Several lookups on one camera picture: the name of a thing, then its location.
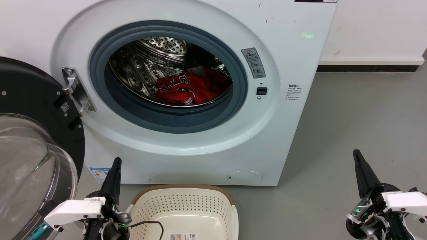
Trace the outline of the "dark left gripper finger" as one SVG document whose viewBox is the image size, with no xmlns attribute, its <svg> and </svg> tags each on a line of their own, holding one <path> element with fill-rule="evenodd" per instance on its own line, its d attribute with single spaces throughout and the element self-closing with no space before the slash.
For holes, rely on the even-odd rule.
<svg viewBox="0 0 427 240">
<path fill-rule="evenodd" d="M 113 197 L 115 199 L 116 204 L 119 204 L 119 193 L 120 193 L 120 185 L 121 185 L 121 166 L 122 166 L 122 159 L 115 158 L 113 162 Z"/>
<path fill-rule="evenodd" d="M 113 165 L 111 166 L 111 170 L 109 171 L 102 187 L 101 190 L 104 192 L 108 192 L 111 194 L 112 198 L 113 197 Z"/>
</svg>

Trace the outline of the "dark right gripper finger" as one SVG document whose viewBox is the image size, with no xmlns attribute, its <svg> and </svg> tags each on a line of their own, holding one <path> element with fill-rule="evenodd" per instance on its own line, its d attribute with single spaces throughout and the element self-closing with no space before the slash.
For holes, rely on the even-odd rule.
<svg viewBox="0 0 427 240">
<path fill-rule="evenodd" d="M 366 177 L 366 175 L 369 173 L 368 167 L 370 167 L 370 165 L 367 163 L 359 149 L 353 150 L 353 159 L 357 181 L 357 189 L 359 193 L 359 198 L 361 199 L 365 197 L 365 195 L 371 188 L 369 184 L 369 177 Z"/>
<path fill-rule="evenodd" d="M 379 181 L 379 179 L 377 178 L 377 176 L 376 176 L 376 174 L 374 173 L 374 171 L 372 170 L 372 168 L 371 167 L 368 167 L 368 169 L 369 169 L 369 173 L 366 175 L 366 177 L 369 177 L 369 184 L 370 184 L 370 189 L 369 189 L 369 191 L 373 188 L 373 187 L 376 187 L 377 185 L 379 185 L 380 184 L 380 181 Z"/>
</svg>

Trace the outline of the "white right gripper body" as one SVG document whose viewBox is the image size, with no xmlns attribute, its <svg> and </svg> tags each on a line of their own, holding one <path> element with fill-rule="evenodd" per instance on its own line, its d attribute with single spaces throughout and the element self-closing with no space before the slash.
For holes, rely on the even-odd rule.
<svg viewBox="0 0 427 240">
<path fill-rule="evenodd" d="M 410 214 L 427 222 L 427 193 L 379 184 L 347 214 L 347 230 L 407 230 L 405 218 Z"/>
</svg>

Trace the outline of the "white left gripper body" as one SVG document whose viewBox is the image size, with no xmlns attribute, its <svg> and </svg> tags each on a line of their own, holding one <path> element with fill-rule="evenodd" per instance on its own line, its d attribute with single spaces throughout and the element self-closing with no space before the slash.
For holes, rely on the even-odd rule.
<svg viewBox="0 0 427 240">
<path fill-rule="evenodd" d="M 63 225 L 82 222 L 84 234 L 129 234 L 131 217 L 120 212 L 111 197 L 86 197 L 60 203 L 44 221 L 55 231 Z"/>
</svg>

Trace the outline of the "red jersey garment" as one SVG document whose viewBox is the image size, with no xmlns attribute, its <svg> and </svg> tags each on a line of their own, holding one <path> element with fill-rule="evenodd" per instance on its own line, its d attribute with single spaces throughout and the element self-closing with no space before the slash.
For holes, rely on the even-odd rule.
<svg viewBox="0 0 427 240">
<path fill-rule="evenodd" d="M 157 80 L 155 99 L 169 105 L 201 105 L 217 99 L 231 86 L 226 74 L 198 66 Z"/>
</svg>

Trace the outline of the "cream perforated laundry basket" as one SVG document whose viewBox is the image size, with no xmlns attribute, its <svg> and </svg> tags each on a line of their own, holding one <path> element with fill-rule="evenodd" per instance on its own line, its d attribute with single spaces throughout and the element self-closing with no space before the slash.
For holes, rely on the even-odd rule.
<svg viewBox="0 0 427 240">
<path fill-rule="evenodd" d="M 197 234 L 197 240 L 239 240 L 239 217 L 231 195 L 204 184 L 148 187 L 132 200 L 127 212 L 129 240 L 170 240 L 171 234 Z"/>
</svg>

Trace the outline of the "stainless steel washing machine drum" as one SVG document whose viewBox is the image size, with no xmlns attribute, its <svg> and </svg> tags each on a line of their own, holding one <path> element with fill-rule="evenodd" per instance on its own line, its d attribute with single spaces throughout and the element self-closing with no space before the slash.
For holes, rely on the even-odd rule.
<svg viewBox="0 0 427 240">
<path fill-rule="evenodd" d="M 201 105 L 169 105 L 155 99 L 159 78 L 180 74 L 183 70 L 204 66 L 218 70 L 231 78 L 226 66 L 212 53 L 189 41 L 173 37 L 147 37 L 126 44 L 114 52 L 109 65 L 118 81 L 137 97 L 173 108 L 192 108 L 209 105 L 220 97 Z"/>
</svg>

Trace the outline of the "black washer door with glass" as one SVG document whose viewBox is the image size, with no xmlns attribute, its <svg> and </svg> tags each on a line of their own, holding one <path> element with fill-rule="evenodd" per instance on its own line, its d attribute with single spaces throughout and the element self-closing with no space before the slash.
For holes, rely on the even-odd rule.
<svg viewBox="0 0 427 240">
<path fill-rule="evenodd" d="M 0 240 L 27 240 L 45 203 L 75 198 L 84 151 L 83 124 L 62 85 L 0 57 Z"/>
</svg>

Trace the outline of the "grey rubber door gasket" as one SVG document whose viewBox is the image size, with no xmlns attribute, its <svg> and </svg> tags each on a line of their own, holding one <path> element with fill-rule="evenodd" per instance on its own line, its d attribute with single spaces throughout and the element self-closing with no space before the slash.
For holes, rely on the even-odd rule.
<svg viewBox="0 0 427 240">
<path fill-rule="evenodd" d="M 226 66 L 231 68 L 233 87 L 230 93 L 207 106 L 180 110 L 177 107 L 160 106 L 140 100 L 123 86 L 120 87 L 113 76 L 112 68 L 107 66 L 108 57 L 131 40 L 152 34 L 183 37 L 190 42 L 201 44 L 210 53 L 224 59 Z M 117 115 L 145 129 L 173 134 L 203 132 L 223 124 L 240 110 L 248 91 L 244 66 L 226 44 L 201 29 L 162 20 L 130 23 L 107 34 L 92 53 L 89 73 L 96 93 Z"/>
</svg>

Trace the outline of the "metal door hinge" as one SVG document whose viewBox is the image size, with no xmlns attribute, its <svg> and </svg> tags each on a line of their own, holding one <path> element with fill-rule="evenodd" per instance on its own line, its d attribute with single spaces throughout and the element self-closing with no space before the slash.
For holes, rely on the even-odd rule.
<svg viewBox="0 0 427 240">
<path fill-rule="evenodd" d="M 89 112 L 96 112 L 97 109 L 92 98 L 87 93 L 86 87 L 76 69 L 63 67 L 62 76 L 66 84 L 63 90 L 73 100 L 79 115 L 82 117 Z"/>
</svg>

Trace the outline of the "small printed text label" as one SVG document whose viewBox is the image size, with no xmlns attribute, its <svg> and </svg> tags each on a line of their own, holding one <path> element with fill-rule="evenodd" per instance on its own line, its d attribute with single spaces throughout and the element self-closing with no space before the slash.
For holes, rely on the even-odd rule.
<svg viewBox="0 0 427 240">
<path fill-rule="evenodd" d="M 288 84 L 285 100 L 300 100 L 303 88 L 299 84 Z"/>
</svg>

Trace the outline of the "white and black baseboard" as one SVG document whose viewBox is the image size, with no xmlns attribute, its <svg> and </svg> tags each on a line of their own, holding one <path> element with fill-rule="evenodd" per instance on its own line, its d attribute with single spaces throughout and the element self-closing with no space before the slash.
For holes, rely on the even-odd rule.
<svg viewBox="0 0 427 240">
<path fill-rule="evenodd" d="M 321 59 L 317 73 L 413 73 L 425 58 L 414 59 Z"/>
</svg>

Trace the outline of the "round white filter cover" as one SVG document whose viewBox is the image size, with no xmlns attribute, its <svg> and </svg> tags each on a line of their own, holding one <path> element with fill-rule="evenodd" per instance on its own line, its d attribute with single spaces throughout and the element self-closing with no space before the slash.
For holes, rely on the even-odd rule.
<svg viewBox="0 0 427 240">
<path fill-rule="evenodd" d="M 236 185 L 257 186 L 263 180 L 263 176 L 255 171 L 242 170 L 229 174 L 227 180 Z"/>
</svg>

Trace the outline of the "white front-load washing machine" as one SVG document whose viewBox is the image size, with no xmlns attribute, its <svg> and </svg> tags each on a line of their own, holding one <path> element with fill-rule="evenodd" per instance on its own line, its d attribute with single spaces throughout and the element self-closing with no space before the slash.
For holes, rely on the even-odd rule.
<svg viewBox="0 0 427 240">
<path fill-rule="evenodd" d="M 86 0 L 73 4 L 51 57 L 50 73 L 79 73 L 97 109 L 82 118 L 85 164 L 103 168 L 122 158 L 130 184 L 232 184 L 229 174 L 260 173 L 258 186 L 276 186 L 312 85 L 337 3 L 294 0 Z M 203 132 L 173 134 L 135 125 L 96 93 L 89 64 L 98 43 L 130 23 L 162 20 L 201 29 L 226 44 L 247 73 L 247 97 L 229 120 Z M 242 49 L 256 48 L 265 78 L 254 79 Z M 303 88 L 285 100 L 287 85 Z M 257 96 L 257 88 L 268 88 Z"/>
</svg>

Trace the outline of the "grey warning sticker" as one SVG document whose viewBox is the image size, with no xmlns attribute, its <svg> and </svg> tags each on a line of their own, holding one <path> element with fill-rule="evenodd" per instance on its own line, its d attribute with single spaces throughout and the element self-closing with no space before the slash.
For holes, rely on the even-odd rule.
<svg viewBox="0 0 427 240">
<path fill-rule="evenodd" d="M 244 55 L 244 58 L 247 61 L 248 66 L 250 67 L 252 77 L 254 79 L 265 78 L 266 73 L 264 70 L 264 66 L 256 48 L 242 49 L 241 53 Z"/>
</svg>

